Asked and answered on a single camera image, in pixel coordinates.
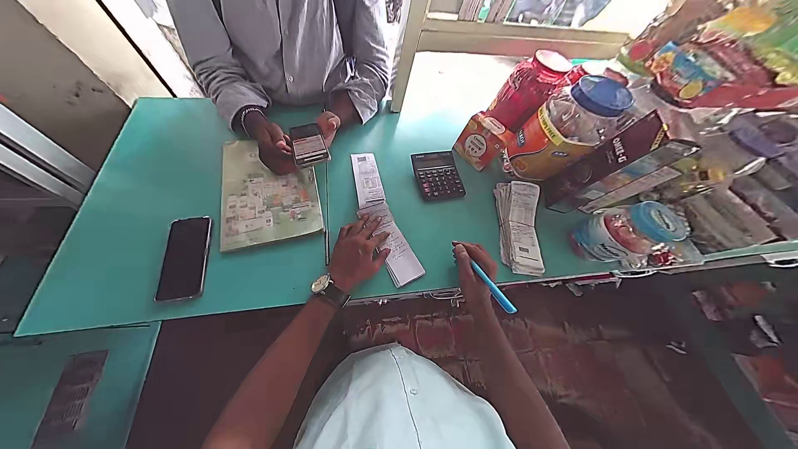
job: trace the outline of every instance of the calculator keypad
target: calculator keypad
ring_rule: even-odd
[[[421,188],[421,196],[425,201],[444,200],[462,197],[465,187],[460,175],[454,167],[418,170],[416,176]]]

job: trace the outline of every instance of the calculator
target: calculator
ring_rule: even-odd
[[[451,151],[411,154],[410,160],[413,162],[413,174],[424,201],[465,196],[465,187],[454,165],[454,154]]]

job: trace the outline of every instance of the phone screen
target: phone screen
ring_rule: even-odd
[[[294,147],[294,157],[297,160],[313,159],[327,153],[322,131],[315,123],[291,128],[290,137],[291,145]]]
[[[172,223],[164,264],[160,269],[156,301],[182,300],[202,295],[210,243],[209,217],[186,218]]]

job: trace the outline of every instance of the wristwatch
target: wristwatch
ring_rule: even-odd
[[[326,300],[337,308],[342,308],[346,305],[350,295],[344,293],[340,288],[336,287],[333,283],[333,278],[327,273],[319,277],[310,286],[313,294],[318,295],[320,298]]]

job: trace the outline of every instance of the blue pen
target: blue pen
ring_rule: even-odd
[[[496,287],[496,284],[493,284],[491,278],[489,278],[488,275],[485,274],[484,271],[482,271],[482,268],[480,268],[480,266],[477,265],[474,260],[471,260],[471,268],[474,268],[476,274],[482,278],[482,281],[485,283],[485,285],[488,286],[488,290],[490,290],[493,297],[496,298],[496,302],[499,303],[499,305],[501,306],[501,308],[504,309],[505,312],[507,313],[518,312],[516,306],[512,305],[510,300],[507,299],[507,297],[504,295],[504,293],[501,292],[501,290],[499,290],[498,287]]]

